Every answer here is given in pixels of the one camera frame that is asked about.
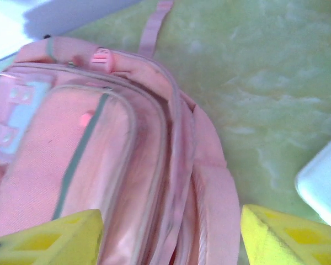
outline white object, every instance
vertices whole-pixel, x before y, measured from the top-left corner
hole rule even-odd
[[[331,225],[331,142],[296,177],[302,199]]]
[[[15,53],[32,40],[24,34],[22,24],[0,12],[0,59]]]

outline marble floor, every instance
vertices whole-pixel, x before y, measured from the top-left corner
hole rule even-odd
[[[67,35],[137,51],[155,4]],[[155,57],[215,124],[241,204],[321,221],[294,179],[331,139],[331,0],[176,1]]]

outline yellow object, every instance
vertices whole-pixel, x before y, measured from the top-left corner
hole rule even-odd
[[[241,229],[250,265],[331,265],[331,226],[244,205]]]
[[[82,211],[0,237],[0,265],[95,265],[102,234],[100,211]]]

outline pink button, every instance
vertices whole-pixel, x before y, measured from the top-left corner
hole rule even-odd
[[[83,114],[79,121],[80,126],[87,127],[87,125],[89,124],[93,115],[94,115],[93,111],[89,111],[89,112],[86,112],[85,114]]]

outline front pocket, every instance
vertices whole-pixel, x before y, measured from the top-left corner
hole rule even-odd
[[[90,139],[79,143],[84,152],[76,149],[64,175],[55,218],[100,209],[108,226],[134,149],[136,124],[132,106],[117,94],[93,115],[85,131]]]
[[[83,117],[99,112],[110,98],[101,89],[76,87],[48,94],[0,185],[0,236],[51,220],[63,176],[73,173],[71,161],[79,164],[75,154],[83,149],[81,140],[90,138]]]

